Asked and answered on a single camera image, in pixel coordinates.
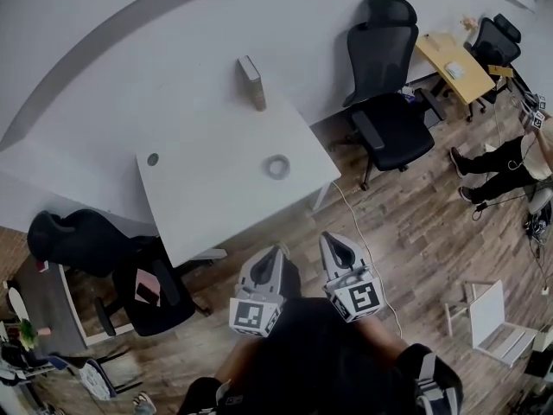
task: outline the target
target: sneaker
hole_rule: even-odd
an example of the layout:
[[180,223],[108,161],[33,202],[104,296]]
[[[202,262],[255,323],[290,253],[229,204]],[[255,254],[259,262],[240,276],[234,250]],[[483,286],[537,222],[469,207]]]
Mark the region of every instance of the sneaker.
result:
[[451,162],[453,163],[453,165],[455,166],[455,169],[457,170],[457,175],[460,178],[464,177],[466,175],[466,173],[463,174],[461,172],[461,170],[459,169],[459,167],[461,166],[463,156],[459,153],[457,148],[451,148],[449,150],[449,157],[451,158]]
[[468,201],[469,203],[473,202],[473,190],[470,188],[466,188],[464,186],[461,186],[459,188],[459,195],[464,201]]

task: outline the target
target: dark shirt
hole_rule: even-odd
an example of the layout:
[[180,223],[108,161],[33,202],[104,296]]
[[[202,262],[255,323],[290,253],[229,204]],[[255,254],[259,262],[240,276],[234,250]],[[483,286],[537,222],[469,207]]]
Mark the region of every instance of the dark shirt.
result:
[[[218,404],[215,393],[221,383],[199,379],[188,389],[179,415],[206,409],[218,415],[423,413],[416,407],[416,379],[429,352],[413,345],[395,367],[384,369],[367,341],[327,299],[289,300],[251,362],[244,391],[230,390]],[[461,407],[461,382],[439,359],[435,382],[444,389],[455,387]]]

